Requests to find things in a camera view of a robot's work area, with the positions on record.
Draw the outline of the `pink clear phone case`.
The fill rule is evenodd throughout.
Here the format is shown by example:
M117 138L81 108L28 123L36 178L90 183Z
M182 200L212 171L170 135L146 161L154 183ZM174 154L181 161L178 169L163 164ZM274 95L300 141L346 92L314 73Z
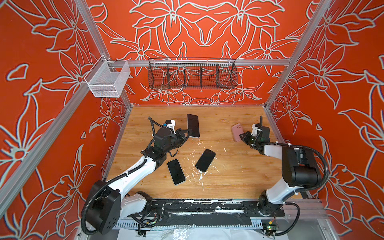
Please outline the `pink clear phone case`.
M236 124L236 125L232 126L231 129L232 129L233 138L234 138L235 142L240 142L242 140L240 135L244 133L242 125Z

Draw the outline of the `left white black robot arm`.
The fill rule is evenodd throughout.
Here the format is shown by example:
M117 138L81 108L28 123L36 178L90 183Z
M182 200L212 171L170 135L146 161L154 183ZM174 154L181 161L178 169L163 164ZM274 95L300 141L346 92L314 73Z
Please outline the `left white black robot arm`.
M191 129L161 127L143 150L142 157L119 176L92 186L81 212L81 229L88 236L108 233L121 217L142 212L149 201L144 194L128 196L129 191L157 170L172 150L178 150L190 137Z

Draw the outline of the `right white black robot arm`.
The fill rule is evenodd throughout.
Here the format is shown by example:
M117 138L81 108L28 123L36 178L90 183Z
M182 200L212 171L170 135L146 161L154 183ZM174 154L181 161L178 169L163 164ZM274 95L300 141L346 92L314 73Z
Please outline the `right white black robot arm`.
M251 132L239 138L261 155L281 160L282 178L264 190L258 200L258 211L268 216L280 209L295 194L322 187L329 177L329 166L323 154L302 145L270 142L270 129L261 124L253 125Z

